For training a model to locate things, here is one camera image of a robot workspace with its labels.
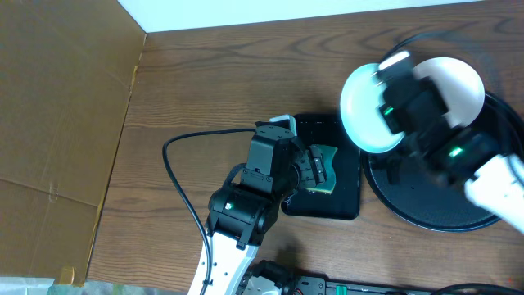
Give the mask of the white plate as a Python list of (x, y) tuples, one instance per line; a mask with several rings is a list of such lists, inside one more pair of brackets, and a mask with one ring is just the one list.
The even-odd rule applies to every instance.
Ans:
[(341, 90), (340, 112), (351, 141), (365, 152), (379, 154), (395, 148), (404, 133), (393, 134), (379, 111), (386, 86), (377, 78), (377, 68), (377, 63), (369, 63), (350, 74)]
[(413, 69), (416, 78), (430, 78), (440, 92), (450, 127), (467, 127), (481, 113), (485, 88), (479, 74), (466, 62), (451, 57), (423, 61)]

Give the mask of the green yellow sponge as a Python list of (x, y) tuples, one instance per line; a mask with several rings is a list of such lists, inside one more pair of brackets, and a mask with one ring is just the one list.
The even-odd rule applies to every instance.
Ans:
[(308, 191), (315, 193), (331, 194), (336, 186), (337, 180), (336, 173), (333, 168), (333, 160), (337, 153), (337, 148), (326, 145), (317, 145), (317, 148), (322, 153), (323, 166), (326, 171), (327, 180), (314, 188), (308, 188)]

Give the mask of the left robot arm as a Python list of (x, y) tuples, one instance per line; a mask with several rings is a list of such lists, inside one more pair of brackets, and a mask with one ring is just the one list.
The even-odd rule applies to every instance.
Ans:
[(205, 245), (189, 292), (238, 294), (283, 199), (327, 181), (324, 155), (291, 129), (260, 125), (246, 162), (212, 194)]

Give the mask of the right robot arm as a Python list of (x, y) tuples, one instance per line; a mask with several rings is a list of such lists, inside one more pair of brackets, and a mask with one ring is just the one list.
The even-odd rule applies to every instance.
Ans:
[(464, 232), (505, 220), (523, 229), (523, 141), (511, 112), (486, 94), (488, 112), (451, 126), (444, 94), (413, 69), (380, 70), (386, 84), (378, 108), (400, 146), (369, 153), (364, 173), (397, 216), (426, 229)]

